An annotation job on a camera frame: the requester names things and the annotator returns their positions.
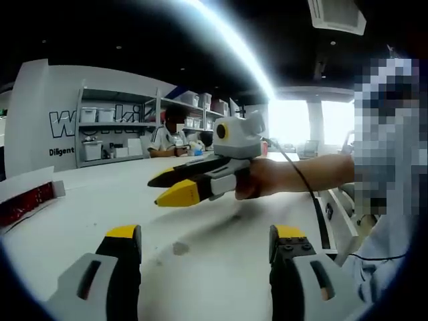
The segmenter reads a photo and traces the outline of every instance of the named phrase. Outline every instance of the white shelving unit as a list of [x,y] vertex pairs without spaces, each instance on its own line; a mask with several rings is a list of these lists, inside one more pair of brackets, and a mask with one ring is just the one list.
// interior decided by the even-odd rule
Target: white shelving unit
[[[128,104],[139,104],[142,108],[142,115],[140,115],[141,122],[80,122],[80,111],[82,109],[82,102],[101,102],[101,103],[128,103]],[[156,122],[144,122],[144,113],[145,108],[150,108],[155,111]],[[109,90],[98,90],[90,88],[82,88],[79,91],[78,97],[78,107],[77,107],[77,118],[76,118],[76,164],[78,168],[89,167],[95,165],[111,164],[125,161],[134,161],[136,159],[142,159],[143,156],[128,156],[112,159],[99,159],[91,161],[82,161],[80,157],[80,149],[82,141],[80,140],[80,132],[88,130],[124,130],[124,129],[133,129],[133,130],[146,130],[147,128],[154,128],[161,125],[161,111],[170,106],[184,106],[188,109],[189,114],[194,117],[201,117],[201,127],[185,127],[186,131],[213,131],[212,129],[207,129],[207,118],[212,118],[213,121],[219,117],[224,117],[224,115],[208,110],[206,108],[201,108],[198,106],[193,106],[186,104],[179,100],[172,100],[162,97],[161,91],[158,89],[156,97],[145,96],[145,95],[136,95],[126,92],[113,92]]]

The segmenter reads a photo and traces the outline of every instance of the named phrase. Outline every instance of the white table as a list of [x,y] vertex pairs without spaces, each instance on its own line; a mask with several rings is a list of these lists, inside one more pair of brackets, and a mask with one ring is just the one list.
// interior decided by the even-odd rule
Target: white table
[[[113,227],[142,227],[141,320],[271,320],[271,224],[299,227],[320,251],[307,193],[236,201],[233,193],[188,208],[160,208],[163,191],[147,181],[195,157],[155,158],[56,173],[66,197],[19,224],[4,244],[23,283],[39,300]],[[175,255],[181,242],[185,253]]]

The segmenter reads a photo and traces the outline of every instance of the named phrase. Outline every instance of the air conditioning unit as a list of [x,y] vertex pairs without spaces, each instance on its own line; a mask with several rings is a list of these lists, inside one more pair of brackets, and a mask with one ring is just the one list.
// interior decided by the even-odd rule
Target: air conditioning unit
[[354,0],[308,0],[312,25],[363,35],[366,19]]

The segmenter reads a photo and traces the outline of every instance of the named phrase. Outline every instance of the black ceiling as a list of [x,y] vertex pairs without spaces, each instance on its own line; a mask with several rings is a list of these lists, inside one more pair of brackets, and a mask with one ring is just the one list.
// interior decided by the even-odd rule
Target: black ceiling
[[[313,28],[307,0],[204,1],[227,10],[225,19],[245,39],[275,87],[337,88],[352,88],[361,66],[371,58],[387,57],[386,42],[394,41],[386,32],[391,28],[385,27],[385,17],[379,15],[383,8],[367,2],[357,1],[368,20],[364,36],[358,36]],[[264,99],[262,94],[243,95],[259,88],[252,74],[215,28],[178,0],[32,1],[12,6],[8,22],[1,20],[0,85],[14,81],[22,62],[48,58],[49,64],[141,74],[220,98],[238,98],[242,104]],[[326,78],[317,80],[314,71],[320,60],[326,63]]]

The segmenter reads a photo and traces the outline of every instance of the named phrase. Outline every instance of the bright window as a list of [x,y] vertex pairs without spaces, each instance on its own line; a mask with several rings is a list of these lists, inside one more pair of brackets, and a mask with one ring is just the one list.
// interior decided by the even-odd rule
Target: bright window
[[343,145],[346,135],[354,129],[354,104],[322,102],[324,144]]
[[268,114],[270,138],[281,144],[299,144],[309,140],[309,115],[305,100],[270,102]]

